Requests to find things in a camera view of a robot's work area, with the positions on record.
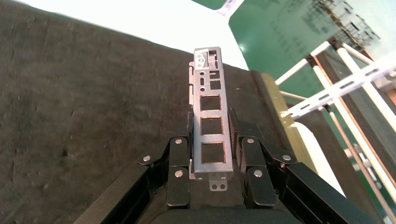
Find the small hole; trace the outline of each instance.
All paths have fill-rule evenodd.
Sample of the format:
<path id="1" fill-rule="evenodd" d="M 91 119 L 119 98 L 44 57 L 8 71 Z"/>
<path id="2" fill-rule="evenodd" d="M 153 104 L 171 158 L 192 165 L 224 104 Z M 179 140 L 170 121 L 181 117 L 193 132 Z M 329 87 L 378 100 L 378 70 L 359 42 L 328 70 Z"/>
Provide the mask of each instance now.
<path id="1" fill-rule="evenodd" d="M 326 94 L 326 95 L 320 97 L 319 100 L 323 100 L 323 99 L 325 99 L 325 98 L 327 98 L 327 97 L 329 97 L 329 94 Z"/>
<path id="2" fill-rule="evenodd" d="M 301 109 L 300 109 L 300 110 L 302 110 L 302 109 L 304 109 L 304 108 L 307 108 L 309 105 L 310 105 L 310 104 L 308 104 L 308 105 L 305 105 L 305 106 L 301 107 Z"/>
<path id="3" fill-rule="evenodd" d="M 354 81 L 351 81 L 351 82 L 349 82 L 349 83 L 347 83 L 347 84 L 341 86 L 340 89 L 342 90 L 342 89 L 344 89 L 345 87 L 348 87 L 348 86 L 350 86 L 350 85 L 352 85 L 352 84 L 354 84 L 354 83 L 355 83 Z"/>

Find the green floor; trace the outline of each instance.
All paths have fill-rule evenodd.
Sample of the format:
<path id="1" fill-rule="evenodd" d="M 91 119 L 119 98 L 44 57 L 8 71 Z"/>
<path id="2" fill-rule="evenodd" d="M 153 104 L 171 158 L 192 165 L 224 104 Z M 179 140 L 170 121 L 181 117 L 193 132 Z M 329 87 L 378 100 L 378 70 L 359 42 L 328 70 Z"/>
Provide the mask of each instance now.
<path id="1" fill-rule="evenodd" d="M 194 0 L 211 9 L 218 9 L 224 0 Z M 229 25 L 250 70 L 280 77 L 339 29 L 312 0 L 245 0 L 232 15 Z M 309 66 L 280 85 L 282 91 L 309 97 L 323 90 Z M 356 142 L 344 120 L 334 108 L 351 142 Z M 324 113 L 343 148 L 347 148 L 328 113 Z M 380 212 L 385 215 L 366 180 L 363 180 Z M 382 189 L 389 205 L 395 208 Z"/>

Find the silver bolt head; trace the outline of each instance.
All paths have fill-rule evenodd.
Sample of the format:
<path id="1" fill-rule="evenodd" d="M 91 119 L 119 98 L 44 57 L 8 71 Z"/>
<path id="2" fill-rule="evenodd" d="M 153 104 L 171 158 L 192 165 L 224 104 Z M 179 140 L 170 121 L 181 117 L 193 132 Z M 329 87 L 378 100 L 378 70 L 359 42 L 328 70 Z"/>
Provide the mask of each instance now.
<path id="1" fill-rule="evenodd" d="M 181 176 L 183 176 L 183 171 L 178 170 L 175 172 L 175 177 L 181 177 Z"/>
<path id="2" fill-rule="evenodd" d="M 257 169 L 257 170 L 255 170 L 254 175 L 257 176 L 257 177 L 261 177 L 262 176 L 262 171 Z"/>
<path id="3" fill-rule="evenodd" d="M 147 162 L 151 159 L 151 157 L 149 155 L 146 155 L 145 157 L 143 157 L 143 161 Z"/>
<path id="4" fill-rule="evenodd" d="M 282 158 L 283 158 L 284 160 L 286 160 L 286 161 L 291 160 L 291 157 L 290 157 L 289 155 L 284 155 L 284 156 L 282 156 Z"/>

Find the white metal rack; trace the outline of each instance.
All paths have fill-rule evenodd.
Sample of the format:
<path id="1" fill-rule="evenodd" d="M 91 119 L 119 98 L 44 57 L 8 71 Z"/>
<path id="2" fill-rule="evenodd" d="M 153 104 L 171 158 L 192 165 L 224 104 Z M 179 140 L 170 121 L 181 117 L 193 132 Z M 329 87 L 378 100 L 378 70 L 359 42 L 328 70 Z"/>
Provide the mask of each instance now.
<path id="1" fill-rule="evenodd" d="M 335 84 L 331 83 L 328 76 L 321 68 L 320 62 L 316 58 L 316 55 L 325 51 L 331 45 L 334 46 L 341 59 L 344 61 L 346 66 L 352 72 L 350 76 L 340 80 Z M 353 60 L 353 58 L 350 56 L 350 54 L 356 57 L 357 59 L 361 60 L 365 64 L 368 64 L 368 66 L 363 69 L 360 69 L 359 66 L 356 64 L 356 62 Z M 334 103 L 334 105 L 337 107 L 338 111 L 340 112 L 342 118 L 345 120 L 348 128 L 351 130 L 358 144 L 362 148 L 362 151 L 365 153 L 368 160 L 372 164 L 373 169 L 379 176 L 380 180 L 382 181 L 383 185 L 385 186 L 392 200 L 396 203 L 395 180 L 389 174 L 388 170 L 386 169 L 381 159 L 376 154 L 372 145 L 367 140 L 365 134 L 363 133 L 358 123 L 356 122 L 355 118 L 349 112 L 348 107 L 341 98 L 341 96 L 344 96 L 350 93 L 351 91 L 354 91 L 362 87 L 396 133 L 396 115 L 391 111 L 391 109 L 388 107 L 386 102 L 383 100 L 383 98 L 379 95 L 377 90 L 371 84 L 371 82 L 374 81 L 375 79 L 384 76 L 388 74 L 390 71 L 396 69 L 395 58 L 396 58 L 396 52 L 393 52 L 388 56 L 376 62 L 373 62 L 371 59 L 367 58 L 366 56 L 364 56 L 363 54 L 356 51 L 355 49 L 353 49 L 352 47 L 348 46 L 345 43 L 343 44 L 338 43 L 337 45 L 335 44 L 335 42 L 332 42 L 332 44 L 330 44 L 328 41 L 326 41 L 323 44 L 321 44 L 319 47 L 317 47 L 315 50 L 313 50 L 310 53 L 309 57 L 301 60 L 290 70 L 288 70 L 285 74 L 279 77 L 275 81 L 275 83 L 277 85 L 280 85 L 288 78 L 293 76 L 295 73 L 297 73 L 300 69 L 302 69 L 306 64 L 310 63 L 312 69 L 314 70 L 315 74 L 317 75 L 318 79 L 320 80 L 321 84 L 324 86 L 325 89 L 309 98 L 304 98 L 301 96 L 297 96 L 295 94 L 282 92 L 284 96 L 302 100 L 302 102 L 298 103 L 297 105 L 291 107 L 288 111 L 284 112 L 283 115 L 284 116 L 290 115 L 293 119 L 297 119 L 313 110 L 323 109 L 323 106 L 329 104 L 330 102 Z M 388 217 L 393 222 L 396 222 L 396 218 L 392 214 L 391 210 L 388 209 L 389 206 L 386 204 L 385 200 L 383 200 L 383 198 L 382 199 L 379 198 L 379 200 L 382 206 L 384 207 L 384 209 L 386 210 Z"/>

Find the rectangular cutout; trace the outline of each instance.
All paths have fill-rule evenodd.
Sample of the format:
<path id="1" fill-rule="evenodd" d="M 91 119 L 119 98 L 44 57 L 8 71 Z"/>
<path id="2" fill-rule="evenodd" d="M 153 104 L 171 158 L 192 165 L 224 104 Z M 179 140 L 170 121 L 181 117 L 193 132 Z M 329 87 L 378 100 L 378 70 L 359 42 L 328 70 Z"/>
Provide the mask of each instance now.
<path id="1" fill-rule="evenodd" d="M 350 86 L 350 85 L 352 85 L 354 83 L 355 83 L 354 81 L 350 81 L 349 83 L 347 83 L 347 84 L 343 85 L 342 87 L 340 87 L 340 89 L 344 89 L 345 87 L 348 87 L 348 86 Z"/>
<path id="2" fill-rule="evenodd" d="M 202 143 L 201 160 L 203 164 L 225 163 L 224 142 Z"/>
<path id="3" fill-rule="evenodd" d="M 221 110 L 220 96 L 201 96 L 201 111 Z"/>
<path id="4" fill-rule="evenodd" d="M 301 107 L 300 110 L 302 110 L 302 109 L 304 109 L 304 108 L 307 108 L 309 105 L 310 105 L 310 104 L 307 104 L 307 105 Z"/>
<path id="5" fill-rule="evenodd" d="M 221 117 L 201 118 L 201 135 L 223 134 Z"/>
<path id="6" fill-rule="evenodd" d="M 210 79 L 220 78 L 220 71 L 210 71 L 209 76 Z"/>
<path id="7" fill-rule="evenodd" d="M 215 50 L 210 50 L 209 56 L 214 56 L 214 59 L 217 61 L 217 52 Z"/>
<path id="8" fill-rule="evenodd" d="M 326 95 L 320 97 L 319 100 L 323 100 L 323 99 L 325 99 L 325 98 L 327 98 L 327 97 L 329 97 L 329 96 L 330 96 L 329 94 L 326 94 Z"/>
<path id="9" fill-rule="evenodd" d="M 372 74 L 374 74 L 375 72 L 378 72 L 378 71 L 379 71 L 378 69 L 374 69 L 371 72 L 366 73 L 365 76 L 370 76 L 370 75 L 372 75 Z"/>
<path id="10" fill-rule="evenodd" d="M 220 80 L 211 81 L 211 90 L 219 90 L 219 89 L 221 89 Z"/>

